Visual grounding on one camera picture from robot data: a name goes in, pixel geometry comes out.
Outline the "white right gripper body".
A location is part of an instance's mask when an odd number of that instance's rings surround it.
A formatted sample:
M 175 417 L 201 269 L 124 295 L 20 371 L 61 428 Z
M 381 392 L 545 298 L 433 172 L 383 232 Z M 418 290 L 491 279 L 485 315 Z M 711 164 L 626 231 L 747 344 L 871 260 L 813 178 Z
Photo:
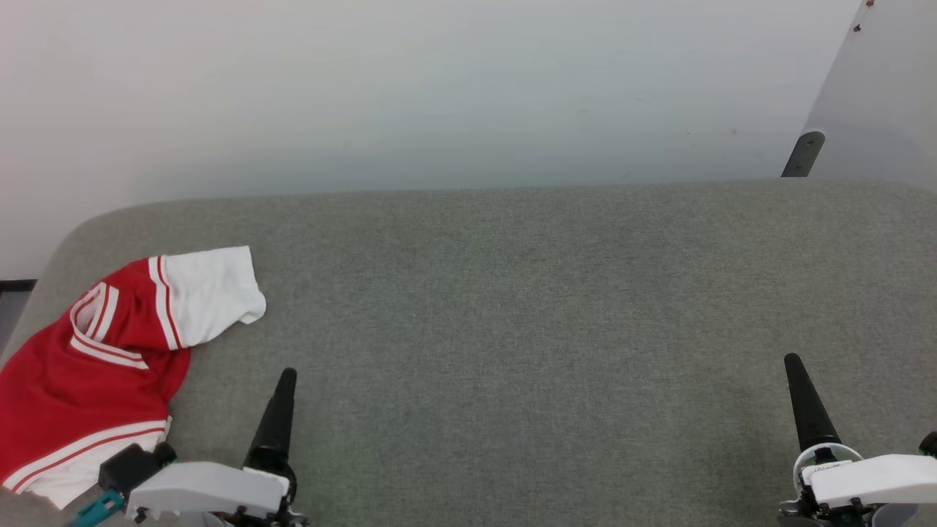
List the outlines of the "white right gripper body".
M 903 527 L 920 506 L 937 506 L 937 458 L 863 458 L 836 443 L 811 446 L 793 467 L 797 497 L 779 506 L 779 527 Z

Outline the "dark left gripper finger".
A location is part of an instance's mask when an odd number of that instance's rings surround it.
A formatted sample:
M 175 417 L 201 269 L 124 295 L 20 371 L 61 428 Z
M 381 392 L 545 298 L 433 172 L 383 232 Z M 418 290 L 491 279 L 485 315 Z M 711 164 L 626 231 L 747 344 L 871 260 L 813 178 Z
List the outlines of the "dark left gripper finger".
M 255 450 L 290 452 L 296 381 L 295 368 L 284 368 L 262 414 L 249 453 Z

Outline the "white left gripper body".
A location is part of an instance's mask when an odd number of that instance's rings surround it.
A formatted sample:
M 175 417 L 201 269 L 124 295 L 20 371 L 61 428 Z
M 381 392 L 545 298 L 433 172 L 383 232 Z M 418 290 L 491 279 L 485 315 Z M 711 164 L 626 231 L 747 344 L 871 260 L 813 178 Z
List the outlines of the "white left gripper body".
M 287 451 L 251 448 L 240 469 L 219 463 L 173 463 L 131 491 L 126 517 L 161 516 L 181 527 L 309 527 L 294 512 L 298 484 Z

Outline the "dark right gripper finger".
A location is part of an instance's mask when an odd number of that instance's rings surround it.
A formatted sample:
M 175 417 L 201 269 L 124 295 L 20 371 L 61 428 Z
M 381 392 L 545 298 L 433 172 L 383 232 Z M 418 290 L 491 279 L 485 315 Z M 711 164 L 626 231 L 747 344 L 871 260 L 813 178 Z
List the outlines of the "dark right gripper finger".
M 801 357 L 798 354 L 786 354 L 784 370 L 800 449 L 806 451 L 819 444 L 840 444 L 839 434 Z

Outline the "red and white jersey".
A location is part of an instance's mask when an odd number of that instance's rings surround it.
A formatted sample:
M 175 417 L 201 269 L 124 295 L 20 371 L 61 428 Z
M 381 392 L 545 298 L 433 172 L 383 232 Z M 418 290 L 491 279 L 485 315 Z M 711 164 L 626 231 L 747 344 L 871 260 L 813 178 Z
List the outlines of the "red and white jersey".
M 265 311 L 245 246 L 108 274 L 0 368 L 0 486 L 63 509 L 120 450 L 152 452 L 192 349 Z

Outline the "grey fabric sofa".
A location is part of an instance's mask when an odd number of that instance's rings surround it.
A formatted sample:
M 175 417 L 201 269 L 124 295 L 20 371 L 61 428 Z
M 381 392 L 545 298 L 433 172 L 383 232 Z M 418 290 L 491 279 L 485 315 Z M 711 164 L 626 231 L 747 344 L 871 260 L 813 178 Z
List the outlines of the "grey fabric sofa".
M 171 201 L 77 227 L 4 356 L 128 261 L 252 250 L 192 351 L 180 457 L 240 463 L 283 368 L 314 527 L 777 527 L 783 357 L 841 439 L 937 430 L 937 193 L 773 179 Z

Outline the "white board panel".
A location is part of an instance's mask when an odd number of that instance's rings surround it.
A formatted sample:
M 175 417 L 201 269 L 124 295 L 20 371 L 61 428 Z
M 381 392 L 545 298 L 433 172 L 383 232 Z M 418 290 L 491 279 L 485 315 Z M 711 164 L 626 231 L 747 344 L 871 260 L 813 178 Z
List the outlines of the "white board panel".
M 937 193 L 937 0 L 865 2 L 807 120 L 826 135 L 809 176 Z

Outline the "dark metal bracket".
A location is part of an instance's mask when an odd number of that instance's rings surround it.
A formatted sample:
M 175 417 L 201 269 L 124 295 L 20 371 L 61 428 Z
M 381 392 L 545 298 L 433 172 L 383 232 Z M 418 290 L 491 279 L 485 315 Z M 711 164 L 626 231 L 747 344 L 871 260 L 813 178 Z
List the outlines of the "dark metal bracket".
M 806 131 L 797 139 L 783 169 L 783 178 L 806 178 L 818 159 L 826 135 L 820 130 Z

